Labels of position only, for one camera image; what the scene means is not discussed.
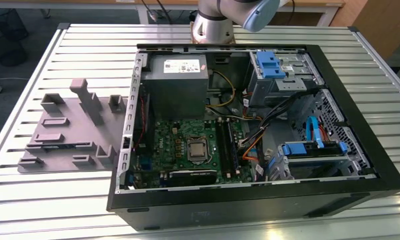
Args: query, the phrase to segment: cpu socket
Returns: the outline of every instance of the cpu socket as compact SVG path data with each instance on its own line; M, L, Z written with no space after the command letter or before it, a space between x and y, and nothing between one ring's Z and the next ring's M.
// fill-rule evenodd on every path
M188 139L187 140L187 159L193 164L200 165L209 159L208 140L207 139Z

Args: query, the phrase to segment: ram slot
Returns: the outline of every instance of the ram slot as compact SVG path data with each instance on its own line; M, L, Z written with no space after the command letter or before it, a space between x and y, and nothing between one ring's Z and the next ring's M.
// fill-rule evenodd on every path
M237 150L229 122L215 123L220 172L224 178L236 175L239 168Z

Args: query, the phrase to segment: green circuit board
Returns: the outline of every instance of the green circuit board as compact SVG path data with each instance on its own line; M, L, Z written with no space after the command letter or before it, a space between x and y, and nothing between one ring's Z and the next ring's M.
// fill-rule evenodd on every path
M223 177L220 152L216 137L215 120L177 120L157 121L155 123L153 155L151 170L143 171L145 188L159 188L159 172L180 170L215 170L217 172L216 184L246 183L252 181L251 167L243 166L240 174ZM231 122L232 137L239 140L244 137L241 123ZM207 160L195 164L189 161L188 142L205 140Z

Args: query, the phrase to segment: motherboard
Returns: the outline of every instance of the motherboard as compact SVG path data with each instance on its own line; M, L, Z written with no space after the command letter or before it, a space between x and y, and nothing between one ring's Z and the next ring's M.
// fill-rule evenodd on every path
M137 158L141 187L167 187L176 176L177 186L192 184L193 175L201 175L200 181L209 176L215 184L251 182L250 163L239 162L235 148L243 137L239 120L157 121L153 154Z

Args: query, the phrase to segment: trash bin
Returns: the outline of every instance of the trash bin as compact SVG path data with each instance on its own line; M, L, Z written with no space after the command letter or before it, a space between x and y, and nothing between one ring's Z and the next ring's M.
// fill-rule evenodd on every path
M24 63L27 59L28 54L20 41L9 40L0 32L0 64L13 67Z
M11 41L27 38L28 31L15 8L0 8L0 32Z

